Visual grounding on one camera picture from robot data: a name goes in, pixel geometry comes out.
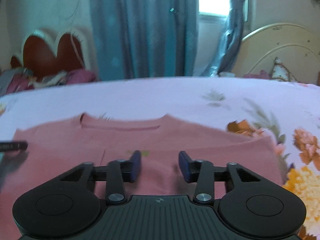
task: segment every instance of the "gray cloth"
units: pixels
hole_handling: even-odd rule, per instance
[[[198,0],[90,0],[100,78],[192,76]]]
[[[211,76],[212,74],[232,70],[242,40],[244,1],[245,0],[230,0],[230,13],[226,21],[224,33],[220,39],[214,58],[206,67],[202,76]]]
[[[6,70],[0,76],[0,97],[4,96],[15,74],[23,73],[23,68],[14,68]]]

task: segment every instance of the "white wall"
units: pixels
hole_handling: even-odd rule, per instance
[[[7,29],[6,0],[0,0],[0,67],[10,67],[11,45]]]
[[[2,0],[0,6],[0,65],[8,66],[12,52],[20,50],[25,35],[33,29],[49,28],[56,34],[70,25],[86,33],[95,62],[89,0]],[[75,8],[75,16],[68,19]],[[251,31],[272,23],[292,22],[320,37],[320,5],[311,0],[253,0],[252,9]],[[195,73],[199,74],[212,59],[221,28],[218,22],[200,22]]]

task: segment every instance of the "blue curtain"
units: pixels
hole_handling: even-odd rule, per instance
[[[90,0],[102,80],[192,76],[198,0]]]
[[[224,32],[215,56],[202,73],[202,76],[211,76],[212,74],[232,70],[242,40],[244,1],[245,0],[230,0],[230,13],[226,20]]]

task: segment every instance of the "headboard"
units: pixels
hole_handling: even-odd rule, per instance
[[[19,66],[32,70],[38,79],[61,70],[92,69],[87,40],[75,28],[60,32],[55,39],[48,31],[34,30],[24,39],[21,51],[11,58],[11,68]]]
[[[302,83],[317,84],[320,72],[320,40],[306,28],[277,23],[262,27],[243,38],[236,64],[236,77],[247,73],[270,73],[278,57]]]

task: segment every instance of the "heart-shaped headboard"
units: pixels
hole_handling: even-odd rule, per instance
[[[21,52],[11,58],[11,68],[19,66],[32,70],[38,79],[61,70],[91,70],[85,36],[73,28],[53,39],[46,31],[35,30],[25,38]]]

